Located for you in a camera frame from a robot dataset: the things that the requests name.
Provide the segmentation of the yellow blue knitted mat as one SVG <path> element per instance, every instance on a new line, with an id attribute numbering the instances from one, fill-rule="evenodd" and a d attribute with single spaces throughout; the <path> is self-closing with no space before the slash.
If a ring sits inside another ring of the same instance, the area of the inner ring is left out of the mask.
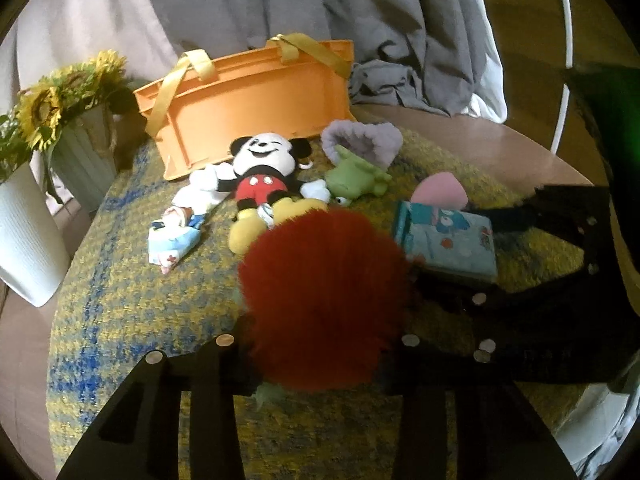
<path id="1" fill-rule="evenodd" d="M 382 198 L 354 209 L 379 229 L 393 223 L 395 203 L 430 174 L 451 171 L 472 204 L 503 207 L 519 197 L 486 172 L 401 128 L 404 145 Z M 47 401 L 56 472 L 130 370 L 146 352 L 189 353 L 231 330 L 241 307 L 236 262 L 228 249 L 232 200 L 206 223 L 201 243 L 174 270 L 148 261 L 148 229 L 186 182 L 165 181 L 153 142 L 138 149 L 101 205 L 58 292 L 48 359 Z M 498 284 L 509 292 L 577 270 L 582 251 L 539 230 L 498 241 Z M 519 384 L 555 434 L 586 385 Z M 378 388 L 319 394 L 283 393 L 258 406 L 234 398 L 247 479 L 390 479 L 399 398 Z"/>

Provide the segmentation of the orange plastic crate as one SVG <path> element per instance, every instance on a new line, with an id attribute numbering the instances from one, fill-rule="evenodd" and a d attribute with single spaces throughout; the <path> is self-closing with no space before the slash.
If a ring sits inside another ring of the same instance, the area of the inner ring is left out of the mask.
<path id="1" fill-rule="evenodd" d="M 229 159 L 241 136 L 309 138 L 350 118 L 354 59 L 351 41 L 317 41 L 301 32 L 222 58 L 186 52 L 164 78 L 134 90 L 165 179 Z"/>

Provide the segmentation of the grey curtain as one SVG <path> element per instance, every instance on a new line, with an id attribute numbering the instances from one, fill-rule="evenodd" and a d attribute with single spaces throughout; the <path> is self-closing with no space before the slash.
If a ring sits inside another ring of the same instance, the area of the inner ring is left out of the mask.
<path id="1" fill-rule="evenodd" d="M 211 58 L 277 35 L 349 40 L 352 102 L 443 115 L 469 110 L 488 66 L 477 0 L 151 0 L 171 45 Z"/>

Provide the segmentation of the green frog plush toy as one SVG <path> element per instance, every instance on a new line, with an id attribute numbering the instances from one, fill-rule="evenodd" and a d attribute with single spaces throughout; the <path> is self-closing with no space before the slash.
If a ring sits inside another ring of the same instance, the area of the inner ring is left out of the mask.
<path id="1" fill-rule="evenodd" d="M 344 146 L 336 148 L 338 164 L 326 173 L 326 187 L 337 203 L 346 206 L 363 195 L 383 196 L 392 177 L 383 169 L 378 168 L 352 153 Z"/>

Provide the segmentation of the green leafy plant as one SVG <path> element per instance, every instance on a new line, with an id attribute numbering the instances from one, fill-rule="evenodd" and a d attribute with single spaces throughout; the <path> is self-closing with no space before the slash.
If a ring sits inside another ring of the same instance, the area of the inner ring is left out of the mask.
<path id="1" fill-rule="evenodd" d="M 1 115 L 0 126 L 0 183 L 32 159 L 32 149 L 22 136 L 20 122 L 12 114 Z"/>

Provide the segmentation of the white sheer curtain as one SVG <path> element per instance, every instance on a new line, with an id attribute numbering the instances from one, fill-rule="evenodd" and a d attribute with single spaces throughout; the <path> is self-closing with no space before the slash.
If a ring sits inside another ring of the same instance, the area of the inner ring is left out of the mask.
<path id="1" fill-rule="evenodd" d="M 126 110 L 112 113 L 119 173 L 131 167 L 138 146 L 148 138 L 134 84 L 165 75 L 177 59 L 152 0 L 29 0 L 1 43 L 1 115 L 12 113 L 18 94 L 41 77 L 103 50 L 114 50 L 127 59 L 132 94 Z M 45 188 L 60 179 L 51 169 L 56 143 L 43 152 L 32 150 L 41 158 L 40 180 Z"/>

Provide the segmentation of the red fluffy pompom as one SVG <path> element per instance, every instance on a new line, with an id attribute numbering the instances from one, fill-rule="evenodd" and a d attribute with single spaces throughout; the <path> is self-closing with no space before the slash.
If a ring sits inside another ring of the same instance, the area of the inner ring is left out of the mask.
<path id="1" fill-rule="evenodd" d="M 409 273 L 359 212 L 313 210 L 262 234 L 238 266 L 262 377 L 302 391 L 372 382 L 404 322 Z"/>

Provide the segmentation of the white metal hoop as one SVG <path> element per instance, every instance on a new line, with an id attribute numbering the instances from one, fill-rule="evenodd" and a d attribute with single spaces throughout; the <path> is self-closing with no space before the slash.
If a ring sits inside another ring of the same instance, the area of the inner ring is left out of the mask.
<path id="1" fill-rule="evenodd" d="M 574 65 L 574 27 L 570 0 L 561 0 L 564 25 L 564 67 L 570 70 Z M 568 106 L 570 105 L 570 88 L 563 84 L 558 119 L 556 120 L 550 151 L 558 154 L 566 123 Z"/>

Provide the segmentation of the Mickey Mouse plush toy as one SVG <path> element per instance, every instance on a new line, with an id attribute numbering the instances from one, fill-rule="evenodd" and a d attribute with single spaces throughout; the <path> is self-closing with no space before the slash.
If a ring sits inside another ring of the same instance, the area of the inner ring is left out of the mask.
<path id="1" fill-rule="evenodd" d="M 309 211 L 329 208 L 323 180 L 302 182 L 312 148 L 306 139 L 285 139 L 274 132 L 243 136 L 231 143 L 231 162 L 194 171 L 190 181 L 208 192 L 228 193 L 236 205 L 228 245 L 243 255 L 259 235 Z"/>

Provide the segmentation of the grey cloth at table edge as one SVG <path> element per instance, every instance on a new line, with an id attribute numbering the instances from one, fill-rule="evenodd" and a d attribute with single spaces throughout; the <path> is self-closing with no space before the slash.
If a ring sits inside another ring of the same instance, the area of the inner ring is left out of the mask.
<path id="1" fill-rule="evenodd" d="M 639 416 L 639 372 L 589 385 L 554 437 L 578 479 L 597 479 L 612 462 Z"/>

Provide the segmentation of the white ribbed vase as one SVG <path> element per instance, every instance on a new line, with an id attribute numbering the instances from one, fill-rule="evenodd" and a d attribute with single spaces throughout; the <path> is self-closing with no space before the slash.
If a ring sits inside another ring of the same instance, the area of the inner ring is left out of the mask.
<path id="1" fill-rule="evenodd" d="M 44 306 L 64 280 L 70 255 L 27 164 L 1 185 L 0 226 L 2 281 L 32 306 Z"/>

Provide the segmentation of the pink makeup sponge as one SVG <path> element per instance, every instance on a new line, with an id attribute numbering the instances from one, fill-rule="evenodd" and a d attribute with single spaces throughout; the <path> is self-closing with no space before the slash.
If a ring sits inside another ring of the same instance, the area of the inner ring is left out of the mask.
<path id="1" fill-rule="evenodd" d="M 463 210 L 469 199 L 459 180 L 448 171 L 425 178 L 413 191 L 411 203 L 435 206 L 442 209 Z"/>

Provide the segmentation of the sunflower bouquet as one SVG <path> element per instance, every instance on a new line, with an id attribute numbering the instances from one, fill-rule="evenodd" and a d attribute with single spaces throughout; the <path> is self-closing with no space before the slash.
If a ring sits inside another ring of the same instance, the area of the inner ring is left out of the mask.
<path id="1" fill-rule="evenodd" d="M 130 104 L 127 59 L 103 50 L 84 62 L 67 65 L 21 91 L 12 116 L 29 148 L 43 152 L 58 142 L 63 129 L 85 112 L 104 106 L 120 114 Z"/>

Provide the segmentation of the lavender terry scrunchie headband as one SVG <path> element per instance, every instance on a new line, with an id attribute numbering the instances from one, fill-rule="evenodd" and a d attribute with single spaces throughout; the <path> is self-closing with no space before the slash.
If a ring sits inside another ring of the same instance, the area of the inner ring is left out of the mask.
<path id="1" fill-rule="evenodd" d="M 334 120 L 323 129 L 320 142 L 324 154 L 334 166 L 341 162 L 337 147 L 342 146 L 370 164 L 387 170 L 400 152 L 404 138 L 390 122 L 364 124 Z"/>

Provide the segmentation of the grey ribbed vase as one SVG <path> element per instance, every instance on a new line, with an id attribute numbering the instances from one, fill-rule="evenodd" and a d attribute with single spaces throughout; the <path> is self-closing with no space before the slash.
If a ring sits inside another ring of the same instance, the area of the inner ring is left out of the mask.
<path id="1" fill-rule="evenodd" d="M 116 128 L 106 104 L 86 110 L 62 130 L 51 169 L 88 214 L 100 208 L 116 178 Z"/>

